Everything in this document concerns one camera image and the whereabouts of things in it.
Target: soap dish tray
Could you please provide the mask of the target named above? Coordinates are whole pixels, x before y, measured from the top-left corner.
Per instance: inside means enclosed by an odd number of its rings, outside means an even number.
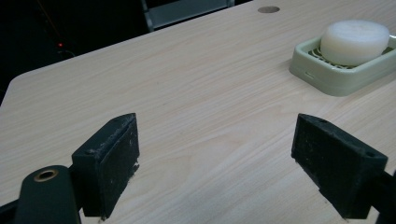
[[[290,72],[331,96],[347,96],[396,70],[396,36],[381,56],[359,66],[328,62],[320,53],[320,37],[296,46]]]

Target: white soap bar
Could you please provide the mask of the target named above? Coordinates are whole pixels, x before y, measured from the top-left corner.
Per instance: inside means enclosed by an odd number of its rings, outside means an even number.
[[[387,27],[372,21],[339,21],[320,42],[322,56],[332,63],[360,65],[381,55],[389,42]]]

